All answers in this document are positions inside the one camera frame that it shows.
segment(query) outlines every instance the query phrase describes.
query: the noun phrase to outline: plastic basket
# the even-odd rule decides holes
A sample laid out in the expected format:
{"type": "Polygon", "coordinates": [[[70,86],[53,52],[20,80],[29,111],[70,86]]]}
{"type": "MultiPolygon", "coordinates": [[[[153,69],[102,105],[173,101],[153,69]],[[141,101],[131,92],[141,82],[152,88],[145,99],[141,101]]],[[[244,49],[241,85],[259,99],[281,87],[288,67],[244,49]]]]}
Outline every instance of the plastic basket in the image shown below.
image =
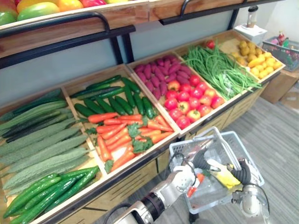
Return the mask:
{"type": "Polygon", "coordinates": [[[263,41],[263,49],[271,52],[274,57],[285,64],[285,70],[295,71],[299,67],[299,42],[289,40],[289,47],[285,48],[272,43],[276,36],[263,41]]]}
{"type": "MultiPolygon", "coordinates": [[[[186,156],[195,150],[199,150],[198,147],[203,142],[207,140],[213,140],[205,153],[206,160],[214,159],[221,164],[233,164],[235,166],[235,158],[246,158],[257,170],[259,178],[261,180],[260,186],[262,186],[264,184],[264,179],[256,168],[252,158],[248,154],[237,134],[235,132],[224,132],[220,133],[221,137],[219,137],[217,133],[214,135],[203,136],[204,134],[211,132],[211,130],[218,129],[216,127],[212,127],[206,130],[204,133],[195,136],[192,140],[170,144],[171,156],[173,156],[175,153],[182,153],[186,156]],[[220,138],[223,138],[229,144],[231,152],[227,153],[227,150],[224,149],[220,138]]],[[[171,170],[173,170],[175,166],[180,165],[181,163],[182,158],[175,157],[172,163],[170,163],[171,170]]],[[[199,168],[195,169],[195,171],[202,172],[202,170],[199,168]]],[[[241,189],[241,184],[231,189],[227,189],[214,176],[205,176],[204,181],[199,185],[198,189],[192,195],[192,197],[188,198],[185,195],[185,200],[187,202],[190,213],[197,214],[218,204],[226,204],[230,202],[232,193],[236,190],[241,189]]]]}

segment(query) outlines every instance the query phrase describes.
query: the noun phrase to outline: black cable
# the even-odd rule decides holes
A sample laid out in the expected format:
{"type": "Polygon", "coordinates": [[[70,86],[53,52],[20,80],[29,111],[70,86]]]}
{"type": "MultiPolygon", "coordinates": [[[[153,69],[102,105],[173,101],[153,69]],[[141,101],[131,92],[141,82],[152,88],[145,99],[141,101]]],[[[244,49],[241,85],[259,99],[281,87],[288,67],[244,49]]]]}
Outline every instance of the black cable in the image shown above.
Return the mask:
{"type": "Polygon", "coordinates": [[[124,208],[124,207],[131,207],[131,205],[129,203],[120,203],[118,205],[116,205],[113,209],[111,209],[111,211],[108,213],[108,215],[106,216],[104,223],[103,224],[107,224],[108,219],[110,218],[110,216],[112,215],[112,213],[114,213],[116,210],[120,209],[120,208],[124,208]]]}
{"type": "Polygon", "coordinates": [[[266,197],[266,201],[267,201],[267,204],[268,204],[268,211],[269,211],[269,215],[270,215],[270,205],[269,205],[269,199],[268,199],[268,197],[267,197],[267,195],[266,195],[266,192],[264,191],[264,189],[263,188],[261,188],[260,186],[258,186],[257,184],[255,184],[255,183],[249,183],[249,184],[246,184],[246,185],[244,185],[244,187],[245,186],[247,186],[247,185],[254,185],[254,186],[256,186],[256,187],[258,187],[259,189],[261,189],[262,190],[262,192],[263,192],[263,194],[265,195],[265,197],[266,197]]]}
{"type": "Polygon", "coordinates": [[[172,155],[172,157],[171,157],[170,160],[168,161],[167,167],[166,167],[166,169],[165,169],[165,172],[164,172],[164,179],[166,180],[166,174],[167,174],[167,170],[168,170],[168,167],[169,167],[170,163],[172,162],[173,158],[176,157],[177,155],[182,156],[182,157],[183,157],[183,161],[184,161],[184,162],[191,168],[191,170],[192,170],[192,172],[193,172],[193,174],[194,174],[194,176],[195,176],[194,182],[193,182],[193,184],[192,184],[192,186],[193,186],[193,185],[195,184],[195,182],[196,182],[196,178],[197,178],[197,176],[196,176],[196,173],[195,173],[194,168],[189,164],[189,161],[185,158],[185,156],[184,156],[182,153],[175,153],[175,154],[172,155]]]}

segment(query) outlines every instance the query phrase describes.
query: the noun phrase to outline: cable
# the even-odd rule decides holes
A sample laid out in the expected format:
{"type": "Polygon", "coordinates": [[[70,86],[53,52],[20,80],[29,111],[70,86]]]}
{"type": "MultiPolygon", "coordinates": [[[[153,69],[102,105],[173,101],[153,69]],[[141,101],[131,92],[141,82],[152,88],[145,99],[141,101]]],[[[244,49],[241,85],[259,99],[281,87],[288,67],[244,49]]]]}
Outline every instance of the cable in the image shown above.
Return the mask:
{"type": "Polygon", "coordinates": [[[170,160],[168,161],[167,167],[166,167],[166,169],[165,169],[165,172],[164,172],[164,179],[166,180],[166,173],[167,173],[167,170],[168,170],[168,167],[169,167],[170,163],[172,162],[173,158],[176,157],[177,155],[183,157],[183,161],[184,161],[184,162],[191,168],[191,170],[192,170],[192,172],[193,172],[193,174],[194,174],[194,176],[195,176],[194,182],[193,182],[193,184],[192,184],[192,186],[193,186],[193,185],[195,184],[195,182],[196,182],[196,178],[197,178],[197,176],[196,176],[196,173],[195,173],[194,168],[189,164],[189,161],[185,158],[185,156],[184,156],[182,153],[175,153],[175,154],[172,155],[172,157],[171,157],[170,160]]]}
{"type": "Polygon", "coordinates": [[[129,203],[121,203],[116,205],[113,209],[111,209],[111,211],[108,213],[108,215],[106,216],[104,223],[103,224],[107,224],[108,219],[110,218],[110,216],[112,215],[112,213],[114,213],[116,210],[120,209],[120,208],[124,208],[124,207],[131,207],[131,205],[129,203]]]}

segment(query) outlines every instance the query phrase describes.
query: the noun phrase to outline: white wall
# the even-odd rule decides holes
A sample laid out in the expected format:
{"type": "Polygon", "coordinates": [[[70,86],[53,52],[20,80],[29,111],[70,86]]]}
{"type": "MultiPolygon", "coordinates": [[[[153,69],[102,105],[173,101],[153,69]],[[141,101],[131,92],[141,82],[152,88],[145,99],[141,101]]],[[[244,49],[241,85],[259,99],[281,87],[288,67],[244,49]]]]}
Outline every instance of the white wall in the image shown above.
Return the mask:
{"type": "MultiPolygon", "coordinates": [[[[265,38],[282,30],[290,40],[299,42],[299,0],[284,0],[258,5],[257,25],[268,31],[265,38]]],[[[235,25],[247,22],[248,7],[241,8],[235,25]]]]}
{"type": "MultiPolygon", "coordinates": [[[[167,26],[159,22],[138,25],[137,31],[131,34],[135,59],[222,32],[228,26],[231,13],[209,15],[167,26]]],[[[115,64],[110,43],[104,40],[1,69],[0,106],[115,64]]]]}

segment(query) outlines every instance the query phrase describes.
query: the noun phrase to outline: wooden crate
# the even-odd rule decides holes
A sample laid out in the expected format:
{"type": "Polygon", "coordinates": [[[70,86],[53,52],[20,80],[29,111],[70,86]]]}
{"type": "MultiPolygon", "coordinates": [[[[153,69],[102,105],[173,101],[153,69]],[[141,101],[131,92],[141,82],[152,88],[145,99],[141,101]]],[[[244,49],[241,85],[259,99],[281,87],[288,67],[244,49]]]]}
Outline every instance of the wooden crate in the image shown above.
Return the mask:
{"type": "MultiPolygon", "coordinates": [[[[30,102],[30,101],[32,101],[32,100],[34,100],[34,99],[40,97],[41,95],[43,95],[43,94],[45,94],[45,93],[47,93],[47,92],[49,92],[49,91],[51,91],[51,90],[54,90],[54,89],[56,89],[56,88],[52,88],[52,89],[43,91],[43,92],[41,92],[41,93],[38,93],[38,94],[36,94],[36,95],[26,97],[26,98],[24,98],[24,99],[22,99],[22,100],[15,101],[15,102],[11,103],[10,105],[7,105],[7,106],[1,108],[1,110],[0,110],[0,111],[1,111],[1,112],[0,112],[0,115],[4,114],[4,113],[6,113],[6,112],[8,112],[8,111],[10,111],[10,110],[13,110],[14,108],[17,108],[17,107],[19,107],[19,106],[21,106],[21,105],[24,105],[24,104],[26,104],[26,103],[28,103],[28,102],[30,102]]],[[[65,98],[65,95],[64,95],[64,92],[63,92],[63,91],[62,91],[62,93],[61,93],[61,97],[65,98]]],[[[81,132],[82,132],[83,134],[85,133],[85,129],[84,129],[82,123],[74,124],[73,127],[75,127],[75,126],[79,126],[79,127],[81,127],[81,132]]],[[[82,144],[81,146],[84,147],[84,148],[86,148],[87,150],[93,150],[93,149],[94,149],[94,147],[93,147],[93,145],[92,145],[91,140],[90,140],[89,137],[87,138],[86,142],[85,142],[84,144],[82,144]]],[[[77,170],[77,169],[83,169],[83,168],[89,168],[89,167],[94,167],[94,166],[100,165],[100,163],[99,163],[100,159],[99,159],[99,157],[98,157],[98,155],[96,154],[95,151],[91,151],[88,155],[89,155],[90,159],[87,160],[87,161],[86,161],[85,163],[83,163],[82,165],[76,167],[75,170],[77,170]]],[[[0,171],[0,174],[5,173],[7,170],[8,170],[8,167],[4,168],[3,170],[0,171]]],[[[98,173],[98,174],[97,174],[97,177],[96,177],[96,179],[98,179],[97,182],[101,182],[101,181],[102,181],[102,177],[103,177],[103,176],[102,176],[102,173],[103,173],[103,171],[105,171],[103,167],[100,167],[100,170],[101,170],[101,172],[98,173]]],[[[12,177],[12,174],[7,175],[7,176],[5,176],[5,177],[2,177],[1,180],[0,180],[0,196],[2,196],[3,198],[4,198],[4,196],[8,193],[8,191],[6,191],[6,190],[2,190],[2,185],[3,185],[8,179],[10,179],[10,177],[12,177]]],[[[83,195],[84,193],[86,193],[86,190],[83,190],[83,191],[79,192],[78,195],[83,195]]],[[[0,205],[1,205],[1,209],[0,209],[0,223],[2,223],[2,224],[8,224],[8,223],[10,222],[10,220],[11,220],[10,218],[3,219],[3,214],[4,214],[4,212],[5,212],[6,208],[7,208],[7,206],[12,202],[12,200],[13,200],[14,198],[15,198],[15,196],[10,196],[10,197],[8,197],[8,198],[7,198],[7,203],[5,203],[4,200],[1,201],[1,203],[0,203],[0,205]]],[[[65,203],[71,203],[73,200],[74,200],[74,197],[68,199],[65,203]]],[[[51,213],[57,211],[57,210],[58,210],[58,207],[61,207],[61,205],[59,205],[59,206],[57,206],[56,208],[54,208],[54,209],[51,211],[51,213]]]]}
{"type": "Polygon", "coordinates": [[[226,123],[227,119],[231,115],[232,111],[233,111],[233,108],[226,110],[221,115],[219,115],[218,117],[216,117],[215,119],[211,120],[206,125],[204,125],[202,128],[200,128],[197,131],[197,134],[200,134],[201,132],[203,132],[206,129],[211,128],[213,126],[218,128],[219,130],[222,130],[224,128],[224,124],[226,123]]]}
{"type": "MultiPolygon", "coordinates": [[[[187,4],[185,14],[242,2],[242,0],[192,0],[187,4]]],[[[184,0],[149,0],[149,21],[180,15],[183,3],[184,0]]]]}
{"type": "MultiPolygon", "coordinates": [[[[108,20],[110,28],[115,29],[132,24],[147,22],[148,1],[134,0],[40,16],[2,25],[0,26],[0,31],[2,29],[13,28],[22,24],[83,12],[97,12],[103,14],[108,20]]],[[[90,18],[3,37],[0,38],[0,58],[101,31],[104,31],[102,21],[98,18],[90,18]]]]}
{"type": "Polygon", "coordinates": [[[157,158],[158,172],[161,173],[167,168],[170,151],[167,149],[157,158]]]}
{"type": "MultiPolygon", "coordinates": [[[[165,118],[167,119],[167,121],[169,121],[169,123],[171,124],[171,127],[173,127],[176,131],[179,132],[179,137],[182,137],[182,136],[186,135],[186,133],[188,133],[190,130],[194,129],[199,124],[201,124],[205,119],[207,119],[208,117],[212,116],[214,113],[216,113],[217,111],[219,111],[221,108],[225,107],[226,103],[224,103],[223,105],[219,106],[218,108],[212,110],[209,114],[207,114],[204,117],[201,117],[199,120],[197,120],[196,122],[190,124],[185,129],[183,129],[183,130],[180,129],[179,126],[175,123],[175,121],[170,117],[170,115],[167,112],[167,110],[164,108],[165,96],[162,96],[159,100],[157,100],[155,98],[155,96],[152,94],[152,92],[149,91],[149,89],[146,87],[146,85],[141,81],[141,79],[138,77],[138,75],[134,72],[134,68],[137,65],[143,64],[143,63],[152,62],[152,61],[154,61],[154,60],[156,60],[158,58],[161,58],[163,56],[166,56],[166,55],[174,55],[179,60],[183,61],[183,59],[180,57],[180,55],[178,55],[176,52],[174,52],[172,50],[168,50],[168,51],[162,52],[160,54],[157,54],[157,55],[154,55],[154,56],[149,56],[149,57],[146,57],[144,59],[138,60],[136,62],[132,62],[132,63],[128,64],[127,66],[132,71],[132,74],[131,74],[132,78],[138,83],[138,85],[140,86],[140,88],[142,88],[142,90],[149,97],[149,99],[151,100],[151,102],[154,105],[156,105],[157,108],[159,108],[159,110],[161,111],[161,113],[165,116],[165,118]]],[[[191,70],[192,74],[199,76],[200,79],[203,82],[205,82],[210,88],[213,89],[213,87],[208,82],[206,82],[194,69],[190,68],[190,70],[191,70]]]]}
{"type": "MultiPolygon", "coordinates": [[[[223,51],[224,53],[230,54],[232,52],[238,52],[239,51],[239,43],[240,41],[247,41],[250,42],[249,39],[247,39],[246,37],[244,37],[243,35],[241,35],[240,33],[238,33],[235,30],[228,30],[219,34],[214,34],[208,37],[204,37],[203,39],[200,40],[196,40],[187,44],[184,44],[182,46],[176,47],[174,48],[174,51],[179,54],[179,55],[185,55],[188,52],[188,48],[190,46],[204,46],[207,40],[214,40],[215,42],[217,42],[220,45],[220,50],[223,51]]],[[[270,78],[271,76],[273,76],[274,74],[276,74],[277,72],[279,72],[280,70],[282,70],[285,67],[285,64],[281,63],[282,66],[276,70],[274,70],[272,73],[270,73],[269,75],[267,75],[266,77],[264,77],[263,79],[259,79],[257,77],[255,77],[251,72],[248,72],[251,76],[253,76],[254,78],[256,78],[258,80],[259,83],[264,82],[265,80],[267,80],[268,78],[270,78]]]]}
{"type": "MultiPolygon", "coordinates": [[[[18,100],[16,102],[13,102],[9,105],[4,106],[3,108],[1,108],[1,112],[0,115],[13,110],[23,104],[26,104],[42,95],[44,95],[45,93],[54,90],[56,88],[61,88],[62,89],[62,95],[65,98],[66,102],[68,103],[68,107],[71,109],[75,119],[78,119],[78,114],[76,112],[76,110],[74,109],[73,103],[75,103],[76,101],[74,101],[74,99],[71,99],[69,97],[69,95],[84,89],[86,86],[102,81],[104,79],[107,79],[109,77],[112,77],[114,75],[122,75],[125,77],[129,77],[130,76],[130,71],[126,68],[125,65],[118,65],[115,67],[112,67],[110,69],[101,71],[101,72],[96,72],[93,73],[91,75],[88,76],[84,76],[84,77],[79,77],[77,79],[74,79],[72,81],[69,81],[67,83],[63,83],[57,86],[54,86],[50,89],[44,90],[40,93],[37,94],[33,94],[29,97],[23,98],[21,100],[18,100]]],[[[83,133],[85,133],[86,131],[86,126],[85,124],[83,125],[82,123],[78,123],[77,125],[80,125],[81,131],[83,133]]],[[[132,159],[131,161],[127,162],[125,165],[123,165],[122,167],[116,169],[115,171],[107,174],[105,169],[104,169],[104,163],[102,162],[102,160],[100,159],[100,157],[98,156],[98,154],[96,153],[95,150],[93,150],[92,152],[90,152],[90,157],[92,157],[91,161],[88,161],[88,163],[83,164],[82,166],[80,166],[79,168],[86,168],[86,167],[92,167],[92,166],[96,166],[98,165],[101,171],[101,174],[97,177],[98,181],[96,181],[95,183],[93,183],[92,185],[90,185],[89,187],[85,188],[84,190],[80,191],[79,193],[77,193],[76,195],[74,195],[72,198],[68,199],[67,201],[63,202],[62,204],[60,204],[59,206],[55,207],[54,209],[52,209],[51,211],[47,212],[46,214],[40,216],[39,218],[37,218],[36,220],[34,220],[32,223],[33,224],[39,224],[39,223],[43,223],[43,220],[49,218],[50,216],[55,215],[57,212],[59,212],[61,209],[63,209],[64,207],[67,207],[69,204],[71,204],[72,202],[76,201],[76,200],[80,200],[81,197],[83,197],[85,194],[87,194],[88,192],[92,191],[95,188],[98,188],[99,186],[101,186],[101,184],[103,182],[109,181],[112,177],[114,177],[115,175],[117,175],[118,173],[120,173],[121,171],[123,171],[124,169],[127,169],[128,167],[132,166],[134,163],[140,161],[142,159],[143,156],[152,153],[154,150],[157,149],[161,149],[162,147],[168,147],[168,145],[170,144],[170,142],[174,139],[176,139],[176,137],[178,136],[178,132],[174,132],[172,135],[168,136],[167,138],[165,138],[164,140],[158,142],[157,144],[155,144],[154,146],[152,146],[150,149],[148,149],[145,153],[142,153],[138,156],[136,156],[134,159],[132,159]]],[[[92,150],[94,149],[94,145],[92,143],[92,140],[90,138],[88,138],[88,140],[86,141],[85,144],[86,148],[92,150]]],[[[148,175],[144,176],[142,179],[141,184],[136,185],[134,190],[136,190],[137,187],[141,187],[143,184],[145,184],[147,181],[149,181],[150,179],[152,179],[156,174],[157,174],[157,168],[156,165],[154,165],[155,169],[152,169],[153,163],[150,164],[151,168],[145,168],[142,169],[142,173],[149,173],[148,175]]],[[[134,190],[132,191],[128,191],[127,194],[124,194],[123,197],[128,196],[129,194],[131,194],[134,190]]],[[[3,190],[0,191],[0,196],[4,196],[5,192],[3,192],[3,190]]],[[[8,199],[8,203],[4,203],[3,201],[1,202],[1,210],[0,210],[0,216],[2,217],[6,207],[9,205],[9,203],[11,203],[12,198],[8,199]]],[[[0,220],[1,223],[8,223],[9,220],[0,220]]]]}
{"type": "MultiPolygon", "coordinates": [[[[125,65],[118,65],[118,66],[112,67],[110,69],[106,69],[104,71],[91,74],[91,75],[86,76],[84,78],[75,79],[70,84],[67,84],[67,85],[64,86],[64,89],[65,89],[65,92],[66,92],[66,95],[67,95],[66,99],[68,100],[68,102],[70,104],[70,107],[74,109],[73,105],[75,103],[80,103],[82,105],[84,103],[83,103],[82,100],[78,100],[77,98],[70,98],[69,95],[72,95],[72,94],[74,94],[74,93],[76,93],[76,92],[78,92],[80,90],[83,90],[88,85],[91,85],[91,84],[97,83],[97,82],[101,82],[101,81],[103,81],[103,80],[105,80],[107,78],[111,78],[111,77],[113,77],[115,75],[121,75],[122,77],[130,78],[130,73],[131,72],[127,69],[127,67],[125,65]]],[[[124,83],[122,81],[118,81],[118,82],[113,83],[111,86],[124,86],[124,83]]],[[[118,94],[118,96],[120,96],[122,98],[126,98],[124,92],[118,94]]],[[[78,113],[76,111],[74,111],[74,114],[75,114],[75,118],[79,119],[78,113]]],[[[165,120],[172,126],[172,124],[168,121],[168,119],[166,117],[165,117],[165,120]]],[[[91,124],[91,123],[84,123],[83,125],[84,125],[84,127],[86,129],[91,128],[91,127],[96,127],[96,125],[91,124]]],[[[156,148],[160,148],[160,147],[164,146],[167,142],[170,142],[171,140],[175,139],[176,136],[177,136],[177,134],[178,134],[178,132],[174,131],[174,133],[172,135],[168,136],[167,138],[163,139],[162,141],[160,141],[157,144],[155,144],[154,146],[152,146],[150,149],[148,149],[146,151],[146,153],[152,152],[156,148]]],[[[91,136],[92,139],[94,139],[94,138],[97,137],[97,135],[95,135],[95,134],[91,134],[90,136],[91,136]]],[[[120,151],[117,150],[117,152],[112,153],[114,159],[119,158],[120,155],[123,153],[124,149],[125,148],[123,148],[120,151]]],[[[133,161],[136,161],[139,158],[140,158],[140,156],[137,156],[136,158],[133,159],[133,161]]],[[[122,169],[124,169],[125,167],[126,166],[122,166],[121,168],[115,170],[112,173],[115,174],[115,173],[121,171],[122,169]]]]}
{"type": "Polygon", "coordinates": [[[249,94],[239,103],[237,103],[232,108],[232,112],[227,118],[227,120],[225,121],[222,128],[227,127],[229,124],[233,123],[235,120],[241,117],[246,111],[248,111],[252,107],[252,105],[256,102],[257,98],[261,95],[261,93],[266,88],[266,86],[267,85],[265,85],[263,88],[259,90],[256,90],[254,93],[249,94]]]}
{"type": "Polygon", "coordinates": [[[94,201],[88,203],[61,224],[91,224],[114,206],[133,194],[157,175],[156,160],[149,162],[139,170],[112,186],[94,201]]]}

